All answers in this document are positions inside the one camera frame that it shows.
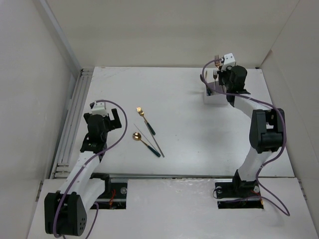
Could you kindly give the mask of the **gold fork dark green handle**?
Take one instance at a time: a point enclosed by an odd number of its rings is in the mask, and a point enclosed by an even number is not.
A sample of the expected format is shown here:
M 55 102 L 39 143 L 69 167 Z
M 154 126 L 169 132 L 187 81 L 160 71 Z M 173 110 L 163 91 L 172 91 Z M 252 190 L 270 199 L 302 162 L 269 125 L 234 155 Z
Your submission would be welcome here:
M 218 74 L 217 74 L 217 69 L 214 69 L 213 70 L 213 79 L 214 79 L 214 84 L 216 84 L 216 79 L 218 77 Z

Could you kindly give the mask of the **rose gold fork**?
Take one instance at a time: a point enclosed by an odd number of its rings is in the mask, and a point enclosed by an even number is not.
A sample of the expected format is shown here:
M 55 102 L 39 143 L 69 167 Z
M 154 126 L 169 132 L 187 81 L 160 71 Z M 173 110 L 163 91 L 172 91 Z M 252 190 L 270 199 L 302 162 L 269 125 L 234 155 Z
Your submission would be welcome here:
M 219 55 L 215 55 L 214 64 L 218 71 L 221 70 L 222 67 L 222 58 Z

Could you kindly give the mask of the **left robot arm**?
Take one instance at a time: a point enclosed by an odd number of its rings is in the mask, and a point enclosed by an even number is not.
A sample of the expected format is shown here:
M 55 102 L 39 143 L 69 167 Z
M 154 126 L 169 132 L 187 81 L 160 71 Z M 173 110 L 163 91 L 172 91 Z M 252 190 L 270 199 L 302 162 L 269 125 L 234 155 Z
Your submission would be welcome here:
M 77 162 L 62 186 L 44 199 L 44 227 L 55 237 L 81 236 L 86 228 L 87 214 L 98 197 L 110 195 L 112 186 L 107 174 L 94 175 L 107 147 L 107 136 L 122 127 L 118 112 L 94 106 L 84 114 L 88 132 L 84 137 Z

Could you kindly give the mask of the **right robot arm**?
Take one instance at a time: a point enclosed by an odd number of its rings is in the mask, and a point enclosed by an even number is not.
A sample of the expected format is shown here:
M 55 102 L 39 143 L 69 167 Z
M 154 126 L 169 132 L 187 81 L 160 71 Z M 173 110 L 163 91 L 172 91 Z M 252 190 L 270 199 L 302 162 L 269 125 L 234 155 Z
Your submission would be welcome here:
M 247 70 L 242 66 L 219 66 L 214 77 L 226 93 L 227 102 L 251 120 L 250 149 L 244 163 L 236 170 L 231 182 L 215 184 L 216 196 L 246 198 L 255 196 L 259 185 L 257 175 L 263 164 L 284 142 L 284 111 L 253 100 L 245 89 Z

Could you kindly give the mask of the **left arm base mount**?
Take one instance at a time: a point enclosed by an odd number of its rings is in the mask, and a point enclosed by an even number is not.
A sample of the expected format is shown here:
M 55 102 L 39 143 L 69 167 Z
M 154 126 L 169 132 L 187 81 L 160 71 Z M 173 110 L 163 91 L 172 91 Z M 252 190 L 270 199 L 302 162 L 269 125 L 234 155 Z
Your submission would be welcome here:
M 100 179 L 105 184 L 104 192 L 96 200 L 100 210 L 126 209 L 128 192 L 126 180 L 112 178 L 106 173 L 93 173 L 90 179 Z

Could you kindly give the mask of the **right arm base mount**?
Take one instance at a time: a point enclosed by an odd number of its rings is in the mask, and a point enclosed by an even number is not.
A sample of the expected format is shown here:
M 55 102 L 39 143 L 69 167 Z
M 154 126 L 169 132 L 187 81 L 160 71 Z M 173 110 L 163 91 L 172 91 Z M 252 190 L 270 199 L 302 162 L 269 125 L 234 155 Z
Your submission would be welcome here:
M 213 197 L 218 209 L 263 209 L 258 187 L 236 187 L 233 182 L 215 182 Z

